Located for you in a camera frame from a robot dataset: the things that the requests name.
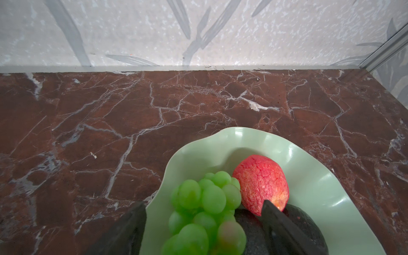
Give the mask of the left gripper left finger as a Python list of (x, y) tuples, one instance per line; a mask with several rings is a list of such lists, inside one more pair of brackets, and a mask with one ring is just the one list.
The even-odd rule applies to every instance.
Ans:
[(85, 255), (138, 255), (147, 221), (146, 206), (136, 202), (85, 252)]

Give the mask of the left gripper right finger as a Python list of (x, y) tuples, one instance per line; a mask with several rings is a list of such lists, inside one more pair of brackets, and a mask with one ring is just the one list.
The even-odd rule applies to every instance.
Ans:
[(263, 202), (261, 223), (271, 255), (325, 255), (321, 248), (269, 200)]

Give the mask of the dark fake avocado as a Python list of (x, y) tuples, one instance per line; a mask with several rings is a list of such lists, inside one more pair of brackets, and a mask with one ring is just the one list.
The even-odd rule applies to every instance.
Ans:
[(246, 209), (237, 209), (235, 219), (246, 234), (244, 255), (269, 255), (260, 220)]
[(329, 254), (328, 246), (325, 238), (312, 220), (312, 218), (301, 208), (287, 204), (283, 213), (319, 248), (321, 248), (326, 255)]

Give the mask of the red fake apple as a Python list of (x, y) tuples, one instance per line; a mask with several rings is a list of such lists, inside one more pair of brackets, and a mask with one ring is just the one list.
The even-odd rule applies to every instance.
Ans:
[(289, 185), (282, 168), (272, 159), (251, 155), (235, 168), (233, 177), (240, 183), (242, 205), (254, 215), (261, 216), (265, 200), (280, 211), (285, 209)]

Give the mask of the green fake grape bunch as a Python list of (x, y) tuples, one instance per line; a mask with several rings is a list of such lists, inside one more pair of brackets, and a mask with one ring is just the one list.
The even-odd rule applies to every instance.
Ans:
[(163, 255), (242, 255), (247, 236), (236, 221), (241, 205), (238, 179), (225, 171), (185, 180), (170, 196), (174, 208), (169, 219), (171, 237)]

